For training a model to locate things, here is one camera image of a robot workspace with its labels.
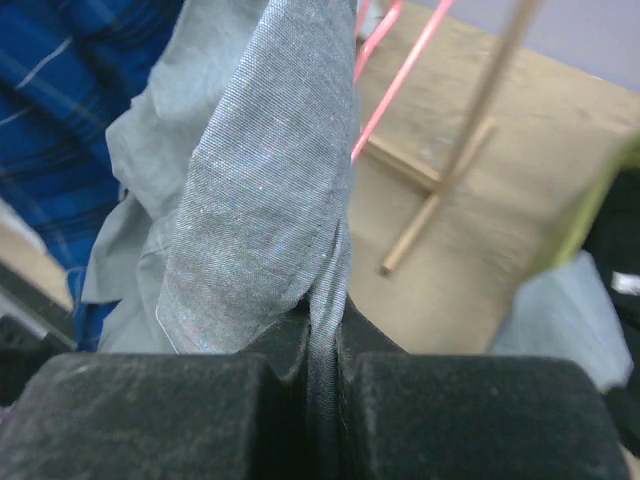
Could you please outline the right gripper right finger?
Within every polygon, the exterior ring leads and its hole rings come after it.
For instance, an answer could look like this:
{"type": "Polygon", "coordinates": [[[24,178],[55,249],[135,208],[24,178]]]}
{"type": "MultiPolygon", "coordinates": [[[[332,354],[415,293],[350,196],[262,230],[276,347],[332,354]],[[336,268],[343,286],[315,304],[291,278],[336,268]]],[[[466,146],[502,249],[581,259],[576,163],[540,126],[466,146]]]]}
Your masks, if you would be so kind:
{"type": "Polygon", "coordinates": [[[353,303],[336,351],[342,479],[626,479],[618,434],[575,363],[410,354],[353,303]]]}

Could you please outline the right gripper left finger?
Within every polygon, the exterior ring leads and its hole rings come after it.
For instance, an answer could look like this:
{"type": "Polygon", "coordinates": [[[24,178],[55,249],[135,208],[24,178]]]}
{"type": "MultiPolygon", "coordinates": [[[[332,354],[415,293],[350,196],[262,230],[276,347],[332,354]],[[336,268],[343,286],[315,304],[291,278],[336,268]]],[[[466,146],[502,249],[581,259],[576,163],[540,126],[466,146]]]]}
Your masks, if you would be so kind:
{"type": "Polygon", "coordinates": [[[231,355],[1,351],[5,479],[309,479],[308,307],[231,355]]]}

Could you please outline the grey button shirt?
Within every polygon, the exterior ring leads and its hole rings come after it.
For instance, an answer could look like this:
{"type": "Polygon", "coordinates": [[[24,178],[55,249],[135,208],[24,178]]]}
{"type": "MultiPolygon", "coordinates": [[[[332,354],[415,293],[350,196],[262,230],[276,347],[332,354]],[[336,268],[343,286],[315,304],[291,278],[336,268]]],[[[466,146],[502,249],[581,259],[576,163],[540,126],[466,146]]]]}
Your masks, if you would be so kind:
{"type": "Polygon", "coordinates": [[[85,285],[119,300],[102,354],[235,354],[305,303],[309,479],[342,479],[355,22],[352,1],[186,2],[108,128],[126,194],[85,285]]]}

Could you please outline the pink wire hanger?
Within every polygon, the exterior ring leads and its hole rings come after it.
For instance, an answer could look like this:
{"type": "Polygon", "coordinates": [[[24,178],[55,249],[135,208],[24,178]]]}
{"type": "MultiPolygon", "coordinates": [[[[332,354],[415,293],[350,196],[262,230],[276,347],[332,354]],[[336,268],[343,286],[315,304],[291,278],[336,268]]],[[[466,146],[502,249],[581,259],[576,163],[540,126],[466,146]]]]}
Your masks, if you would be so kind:
{"type": "MultiPolygon", "coordinates": [[[[437,31],[454,3],[454,0],[442,0],[438,3],[436,9],[433,11],[431,17],[426,22],[420,35],[413,44],[399,70],[395,74],[391,84],[384,93],[376,109],[372,113],[369,120],[366,122],[365,126],[361,128],[360,136],[355,142],[351,152],[351,163],[356,162],[359,154],[364,149],[368,140],[372,136],[382,116],[388,109],[389,105],[392,103],[404,81],[407,79],[409,73],[417,63],[420,55],[431,41],[432,36],[437,31]]],[[[381,43],[381,41],[385,38],[385,36],[390,32],[390,30],[398,21],[404,4],[405,2],[403,0],[392,1],[386,14],[364,41],[356,57],[356,63],[354,67],[355,84],[358,83],[362,73],[364,72],[365,66],[367,65],[376,47],[381,43]]]]}

